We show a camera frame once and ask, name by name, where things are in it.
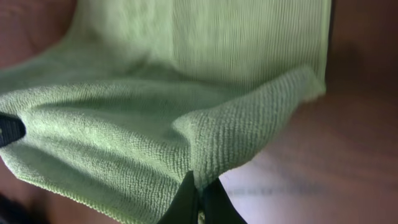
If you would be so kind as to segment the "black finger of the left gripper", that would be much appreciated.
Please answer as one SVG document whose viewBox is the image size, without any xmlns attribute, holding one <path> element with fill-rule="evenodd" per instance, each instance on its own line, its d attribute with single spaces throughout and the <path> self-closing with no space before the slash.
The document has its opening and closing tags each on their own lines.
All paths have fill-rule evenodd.
<svg viewBox="0 0 398 224">
<path fill-rule="evenodd" d="M 1 113 L 1 147 L 5 147 L 15 141 L 22 139 L 26 135 L 26 128 L 22 120 L 9 114 Z"/>
</svg>

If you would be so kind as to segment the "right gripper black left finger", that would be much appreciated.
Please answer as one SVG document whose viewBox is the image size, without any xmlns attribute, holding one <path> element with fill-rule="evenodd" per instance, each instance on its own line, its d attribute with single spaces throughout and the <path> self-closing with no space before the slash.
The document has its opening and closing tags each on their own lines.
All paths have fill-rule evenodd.
<svg viewBox="0 0 398 224">
<path fill-rule="evenodd" d="M 178 191 L 157 224 L 197 224 L 199 195 L 195 187 L 193 172 L 186 173 Z"/>
</svg>

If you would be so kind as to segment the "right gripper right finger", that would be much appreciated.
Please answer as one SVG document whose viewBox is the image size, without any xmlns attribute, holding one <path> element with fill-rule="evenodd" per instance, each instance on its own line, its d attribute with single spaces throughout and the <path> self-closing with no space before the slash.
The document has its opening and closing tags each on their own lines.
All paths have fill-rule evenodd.
<svg viewBox="0 0 398 224">
<path fill-rule="evenodd" d="M 203 190 L 202 204 L 206 224 L 247 224 L 234 208 L 219 179 Z"/>
</svg>

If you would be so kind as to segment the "light green microfiber cloth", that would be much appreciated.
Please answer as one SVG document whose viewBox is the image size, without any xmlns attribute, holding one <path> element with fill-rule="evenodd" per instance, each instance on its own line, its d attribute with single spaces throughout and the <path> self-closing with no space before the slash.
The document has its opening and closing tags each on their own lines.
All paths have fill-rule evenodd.
<svg viewBox="0 0 398 224">
<path fill-rule="evenodd" d="M 1 72 L 19 179 L 122 223 L 155 223 L 325 92 L 331 1 L 79 1 L 66 37 Z"/>
</svg>

